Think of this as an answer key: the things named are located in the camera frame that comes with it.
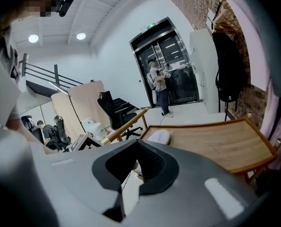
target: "shoe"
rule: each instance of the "shoe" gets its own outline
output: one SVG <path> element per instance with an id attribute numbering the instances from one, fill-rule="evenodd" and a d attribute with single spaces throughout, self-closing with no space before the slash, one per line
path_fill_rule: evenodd
<path id="1" fill-rule="evenodd" d="M 166 117 L 166 118 L 172 118 L 172 117 L 173 117 L 173 115 L 172 115 L 172 114 L 170 114 L 170 113 L 168 113 L 168 114 L 166 114 L 164 117 Z"/>

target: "wooden tabletop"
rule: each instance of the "wooden tabletop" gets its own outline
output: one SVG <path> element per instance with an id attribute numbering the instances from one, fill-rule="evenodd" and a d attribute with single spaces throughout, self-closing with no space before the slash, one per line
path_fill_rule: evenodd
<path id="1" fill-rule="evenodd" d="M 170 146 L 203 155 L 237 175 L 265 166 L 277 157 L 269 141 L 247 119 L 200 125 L 153 125 L 141 139 L 148 139 L 160 129 L 170 132 Z"/>

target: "double door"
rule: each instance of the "double door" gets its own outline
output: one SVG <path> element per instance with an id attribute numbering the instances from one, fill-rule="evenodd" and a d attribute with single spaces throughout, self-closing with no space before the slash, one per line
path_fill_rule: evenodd
<path id="1" fill-rule="evenodd" d="M 147 45 L 139 52 L 138 59 L 144 78 L 151 69 L 149 59 L 155 59 L 157 69 L 169 72 L 170 78 L 166 80 L 166 86 L 170 105 L 197 101 L 195 76 L 176 33 Z"/>

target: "round ceiling light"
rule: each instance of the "round ceiling light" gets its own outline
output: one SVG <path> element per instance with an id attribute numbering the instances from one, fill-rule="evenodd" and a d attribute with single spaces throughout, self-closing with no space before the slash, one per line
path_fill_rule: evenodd
<path id="1" fill-rule="evenodd" d="M 83 40 L 83 39 L 85 39 L 85 33 L 78 33 L 78 34 L 76 35 L 76 38 L 77 38 L 78 40 Z"/>
<path id="2" fill-rule="evenodd" d="M 35 43 L 35 42 L 38 41 L 38 36 L 37 35 L 30 35 L 28 40 L 31 43 Z"/>

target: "green exit sign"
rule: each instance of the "green exit sign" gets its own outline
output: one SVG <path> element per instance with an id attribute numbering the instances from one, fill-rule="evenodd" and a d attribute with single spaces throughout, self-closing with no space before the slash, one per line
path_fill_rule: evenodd
<path id="1" fill-rule="evenodd" d="M 148 29 L 153 28 L 154 26 L 155 26 L 155 24 L 150 24 L 150 25 L 148 26 Z"/>

